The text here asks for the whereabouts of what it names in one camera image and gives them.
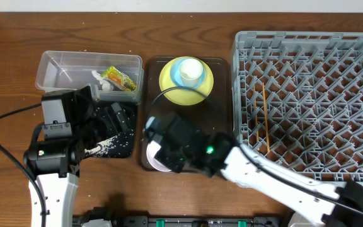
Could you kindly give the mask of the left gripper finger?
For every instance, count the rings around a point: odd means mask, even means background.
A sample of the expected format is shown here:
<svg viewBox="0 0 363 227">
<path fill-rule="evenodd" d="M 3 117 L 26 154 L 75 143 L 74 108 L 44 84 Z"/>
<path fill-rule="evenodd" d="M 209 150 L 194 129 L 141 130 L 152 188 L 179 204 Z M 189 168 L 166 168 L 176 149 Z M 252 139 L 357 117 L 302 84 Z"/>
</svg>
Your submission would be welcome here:
<svg viewBox="0 0 363 227">
<path fill-rule="evenodd" d="M 130 129 L 128 116 L 118 102 L 110 105 L 110 111 L 117 132 L 125 132 Z"/>
<path fill-rule="evenodd" d="M 113 137 L 118 134 L 115 124 L 115 112 L 111 106 L 103 107 L 101 110 L 103 122 L 107 128 L 107 136 Z"/>
</svg>

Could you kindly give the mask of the white bowl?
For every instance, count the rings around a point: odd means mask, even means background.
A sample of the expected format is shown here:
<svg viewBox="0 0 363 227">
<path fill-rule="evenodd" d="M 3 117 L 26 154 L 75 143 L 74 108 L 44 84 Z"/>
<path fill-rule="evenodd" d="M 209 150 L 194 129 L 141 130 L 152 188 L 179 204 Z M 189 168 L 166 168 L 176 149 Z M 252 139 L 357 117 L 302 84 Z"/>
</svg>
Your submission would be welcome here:
<svg viewBox="0 0 363 227">
<path fill-rule="evenodd" d="M 146 156 L 149 164 L 159 172 L 170 172 L 171 170 L 165 167 L 162 163 L 160 163 L 156 158 L 155 155 L 161 149 L 161 145 L 155 141 L 151 141 L 148 143 L 146 148 Z"/>
</svg>

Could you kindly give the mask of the pile of rice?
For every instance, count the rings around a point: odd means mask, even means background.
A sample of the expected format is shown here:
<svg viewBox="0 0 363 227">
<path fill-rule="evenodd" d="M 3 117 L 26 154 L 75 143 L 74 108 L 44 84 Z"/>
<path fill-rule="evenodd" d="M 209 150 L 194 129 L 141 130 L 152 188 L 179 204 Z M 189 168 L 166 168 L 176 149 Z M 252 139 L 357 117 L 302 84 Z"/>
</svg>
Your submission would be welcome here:
<svg viewBox="0 0 363 227">
<path fill-rule="evenodd" d="M 135 132 L 129 129 L 85 150 L 85 158 L 128 158 L 133 151 Z"/>
</svg>

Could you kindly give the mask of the white tissue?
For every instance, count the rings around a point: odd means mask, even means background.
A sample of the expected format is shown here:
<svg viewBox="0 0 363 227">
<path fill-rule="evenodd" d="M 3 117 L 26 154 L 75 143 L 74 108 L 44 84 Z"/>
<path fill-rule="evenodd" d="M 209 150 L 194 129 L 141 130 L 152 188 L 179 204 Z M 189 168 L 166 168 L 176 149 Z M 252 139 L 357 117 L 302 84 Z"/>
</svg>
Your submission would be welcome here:
<svg viewBox="0 0 363 227">
<path fill-rule="evenodd" d="M 99 81 L 99 83 L 101 84 L 102 90 L 103 91 L 113 91 L 114 86 L 111 82 L 109 82 L 108 79 L 104 78 L 100 73 L 98 73 L 97 71 L 92 71 L 91 72 L 93 77 Z"/>
</svg>

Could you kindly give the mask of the green orange snack wrapper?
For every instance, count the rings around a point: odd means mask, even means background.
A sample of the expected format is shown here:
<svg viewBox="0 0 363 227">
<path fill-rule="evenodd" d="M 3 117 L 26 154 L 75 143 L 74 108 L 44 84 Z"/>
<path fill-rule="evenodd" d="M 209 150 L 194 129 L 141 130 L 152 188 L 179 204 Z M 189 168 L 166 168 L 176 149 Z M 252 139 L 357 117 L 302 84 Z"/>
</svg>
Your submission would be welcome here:
<svg viewBox="0 0 363 227">
<path fill-rule="evenodd" d="M 106 71 L 101 74 L 101 77 L 113 82 L 114 85 L 122 91 L 134 91 L 136 89 L 135 83 L 128 77 L 128 75 L 120 72 L 114 66 L 110 66 Z"/>
</svg>

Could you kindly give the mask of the light blue bowl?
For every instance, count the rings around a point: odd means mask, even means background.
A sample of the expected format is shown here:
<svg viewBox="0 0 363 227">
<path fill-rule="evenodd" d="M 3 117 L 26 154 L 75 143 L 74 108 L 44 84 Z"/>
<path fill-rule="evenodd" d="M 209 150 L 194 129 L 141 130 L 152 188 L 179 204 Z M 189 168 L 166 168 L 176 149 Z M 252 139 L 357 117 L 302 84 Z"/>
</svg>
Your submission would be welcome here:
<svg viewBox="0 0 363 227">
<path fill-rule="evenodd" d="M 177 86 L 183 86 L 182 80 L 181 80 L 181 77 L 180 77 L 180 73 L 178 71 L 179 65 L 180 65 L 182 60 L 188 59 L 188 58 L 193 58 L 193 57 L 182 57 L 181 59 L 176 60 L 176 62 L 171 66 L 170 77 L 171 77 L 172 82 L 174 82 L 174 84 L 176 84 Z M 205 78 L 205 69 L 204 69 L 204 72 L 202 73 L 202 78 L 201 78 L 200 84 L 204 81 L 204 78 Z"/>
</svg>

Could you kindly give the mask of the grey dishwasher rack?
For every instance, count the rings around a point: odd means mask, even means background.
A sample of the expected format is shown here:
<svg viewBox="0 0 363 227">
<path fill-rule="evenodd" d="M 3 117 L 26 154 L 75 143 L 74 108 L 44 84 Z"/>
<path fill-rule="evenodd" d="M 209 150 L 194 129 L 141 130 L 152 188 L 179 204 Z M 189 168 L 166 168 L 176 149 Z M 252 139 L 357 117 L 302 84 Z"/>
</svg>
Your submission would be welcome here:
<svg viewBox="0 0 363 227">
<path fill-rule="evenodd" d="M 307 177 L 363 186 L 363 33 L 241 31 L 231 74 L 237 140 Z"/>
</svg>

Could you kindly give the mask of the cream white cup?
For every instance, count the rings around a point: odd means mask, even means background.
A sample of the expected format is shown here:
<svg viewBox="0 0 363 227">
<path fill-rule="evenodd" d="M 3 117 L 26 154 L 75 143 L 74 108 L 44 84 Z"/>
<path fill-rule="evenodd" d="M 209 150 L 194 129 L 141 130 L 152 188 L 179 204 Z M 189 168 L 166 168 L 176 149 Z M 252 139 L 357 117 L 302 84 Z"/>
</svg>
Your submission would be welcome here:
<svg viewBox="0 0 363 227">
<path fill-rule="evenodd" d="M 183 86 L 194 88 L 201 82 L 204 67 L 199 60 L 188 58 L 181 61 L 178 71 Z"/>
</svg>

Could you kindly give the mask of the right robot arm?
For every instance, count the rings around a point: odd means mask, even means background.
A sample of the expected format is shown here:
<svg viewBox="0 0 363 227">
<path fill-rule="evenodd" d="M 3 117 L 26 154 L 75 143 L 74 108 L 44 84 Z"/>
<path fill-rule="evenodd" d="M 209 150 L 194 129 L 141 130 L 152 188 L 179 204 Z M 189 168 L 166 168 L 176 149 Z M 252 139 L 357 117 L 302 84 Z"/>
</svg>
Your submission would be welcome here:
<svg viewBox="0 0 363 227">
<path fill-rule="evenodd" d="M 174 173 L 185 166 L 220 174 L 291 208 L 313 226 L 363 226 L 363 186 L 305 177 L 266 159 L 224 132 L 206 134 L 176 113 L 150 117 L 143 129 L 154 159 Z"/>
</svg>

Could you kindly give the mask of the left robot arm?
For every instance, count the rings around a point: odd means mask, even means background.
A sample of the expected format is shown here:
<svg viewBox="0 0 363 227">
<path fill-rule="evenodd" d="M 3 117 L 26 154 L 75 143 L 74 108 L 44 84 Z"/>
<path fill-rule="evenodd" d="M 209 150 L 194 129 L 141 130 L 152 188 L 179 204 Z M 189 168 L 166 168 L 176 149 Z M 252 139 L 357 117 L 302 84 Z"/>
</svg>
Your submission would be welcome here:
<svg viewBox="0 0 363 227">
<path fill-rule="evenodd" d="M 72 216 L 80 163 L 132 154 L 136 105 L 97 102 L 90 88 L 84 87 L 48 92 L 41 106 L 44 122 L 33 131 L 23 156 L 32 176 L 32 226 L 113 226 L 113 219 L 97 208 L 86 217 Z"/>
</svg>

